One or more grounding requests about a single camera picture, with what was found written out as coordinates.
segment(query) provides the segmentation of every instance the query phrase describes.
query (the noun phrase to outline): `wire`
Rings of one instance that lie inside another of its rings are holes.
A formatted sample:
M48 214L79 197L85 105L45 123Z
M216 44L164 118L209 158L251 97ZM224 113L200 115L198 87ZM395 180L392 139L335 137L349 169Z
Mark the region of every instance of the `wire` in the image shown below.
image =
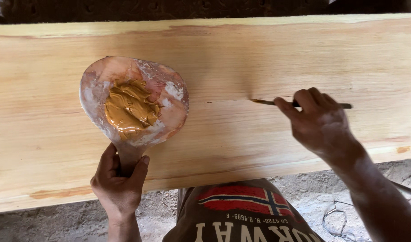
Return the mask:
M326 213L323 215L323 218L322 218L322 226L323 226L323 228L324 228L329 234L331 234L332 236L334 236L334 237L336 237L336 238L342 238L342 239L344 239L344 240L347 241L347 242L357 242L357 238L356 238L356 236L355 236L354 234L352 234L352 233L344 233L344 234L343 234L343 229L344 229L344 227L346 226L346 223L348 222L348 218L347 218L347 216L346 216L346 212L337 209L336 203L338 203L338 202L339 202L339 203L346 204L346 205L353 206L352 204L345 203L345 202L342 202L342 201L334 201L334 208L331 209L330 211L326 212ZM344 215L344 223L343 223L343 226L341 227L341 230L340 230L339 233L332 233L331 231L329 231L329 229L328 229L328 228L326 227L326 225L325 225L325 219L328 217L328 215L333 214L333 213L342 213L342 214Z

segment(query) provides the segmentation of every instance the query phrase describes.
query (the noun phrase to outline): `forearm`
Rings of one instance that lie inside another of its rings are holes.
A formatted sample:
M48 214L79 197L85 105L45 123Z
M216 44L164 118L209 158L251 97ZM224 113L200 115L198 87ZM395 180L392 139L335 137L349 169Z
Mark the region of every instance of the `forearm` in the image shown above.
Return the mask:
M109 242L141 242L135 214L123 220L108 220Z
M327 157L348 186L353 205L374 241L411 241L411 205L386 179L359 144L347 156Z

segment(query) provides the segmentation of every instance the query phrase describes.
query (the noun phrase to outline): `hand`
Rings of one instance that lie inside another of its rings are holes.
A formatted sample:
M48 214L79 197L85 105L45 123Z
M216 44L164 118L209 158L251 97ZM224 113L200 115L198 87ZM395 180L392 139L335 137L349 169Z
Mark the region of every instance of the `hand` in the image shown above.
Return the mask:
M294 138L309 151L333 166L341 165L339 158L364 150L353 137L343 109L330 96L312 87L297 91L294 100L302 111L283 98L274 103L291 120Z
M119 177L120 158L116 152L116 147L111 143L102 154L95 176L90 180L92 190L107 212L110 224L135 219L150 161L148 156L141 157L131 177Z

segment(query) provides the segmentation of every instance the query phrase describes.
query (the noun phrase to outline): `concrete floor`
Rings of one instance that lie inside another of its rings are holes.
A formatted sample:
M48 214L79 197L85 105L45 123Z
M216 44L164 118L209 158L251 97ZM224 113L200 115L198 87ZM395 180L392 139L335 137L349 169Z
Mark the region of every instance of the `concrete floor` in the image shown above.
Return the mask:
M387 178L411 188L411 159L377 166ZM332 171L268 179L323 239L328 242L344 241L332 237L322 227L322 217L334 207L333 201L351 203L346 186ZM411 196L405 197L411 203ZM177 190L143 195L137 213L143 241L161 241L175 225L176 198ZM369 241L370 237L355 209L343 204L337 204L337 207L345 211L348 218L344 232L354 234L358 242ZM327 218L326 224L332 232L338 232L343 220L343 214L335 213ZM0 242L100 242L106 241L106 236L107 216L96 200L0 214Z

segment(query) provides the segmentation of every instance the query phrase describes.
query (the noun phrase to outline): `left hand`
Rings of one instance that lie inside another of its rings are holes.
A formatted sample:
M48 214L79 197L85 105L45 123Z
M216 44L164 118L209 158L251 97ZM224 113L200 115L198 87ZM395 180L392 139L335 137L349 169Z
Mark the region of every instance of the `left hand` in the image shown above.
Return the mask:
M117 172L120 158L116 152L116 147L111 143L102 154L90 185L107 212L109 222L123 223L135 219L150 158L141 157L131 177L120 177Z

